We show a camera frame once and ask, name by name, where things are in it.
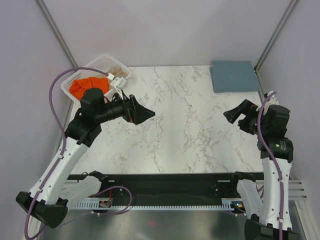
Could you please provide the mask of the blue t shirt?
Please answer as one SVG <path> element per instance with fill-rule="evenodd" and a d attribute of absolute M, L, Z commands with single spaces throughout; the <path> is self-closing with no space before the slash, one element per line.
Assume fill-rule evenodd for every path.
<path fill-rule="evenodd" d="M 246 93 L 260 89 L 250 61 L 213 60 L 209 72 L 215 93 Z"/>

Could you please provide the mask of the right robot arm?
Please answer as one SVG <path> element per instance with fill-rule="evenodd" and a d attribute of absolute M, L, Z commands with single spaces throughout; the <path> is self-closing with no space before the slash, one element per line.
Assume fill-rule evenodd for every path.
<path fill-rule="evenodd" d="M 256 135 L 263 168 L 263 193 L 253 174 L 236 171 L 229 191 L 241 197 L 247 219 L 244 237 L 247 240 L 298 240 L 289 213 L 289 179 L 293 162 L 293 143 L 286 137 L 290 110 L 266 100 L 261 107 L 245 99 L 237 107 L 225 111 L 231 124 Z"/>

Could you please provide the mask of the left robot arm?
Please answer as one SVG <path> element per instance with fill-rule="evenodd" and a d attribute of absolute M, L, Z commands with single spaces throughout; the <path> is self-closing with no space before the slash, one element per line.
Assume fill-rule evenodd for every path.
<path fill-rule="evenodd" d="M 101 89 L 86 90 L 80 108 L 64 133 L 60 149 L 39 181 L 28 192 L 18 193 L 17 203 L 44 225 L 56 228 L 71 207 L 89 196 L 104 197 L 110 191 L 109 183 L 104 181 L 107 177 L 98 171 L 89 173 L 74 186 L 64 188 L 76 163 L 102 132 L 101 124 L 123 118 L 139 125 L 155 115 L 154 111 L 140 105 L 134 95 L 105 102 Z"/>

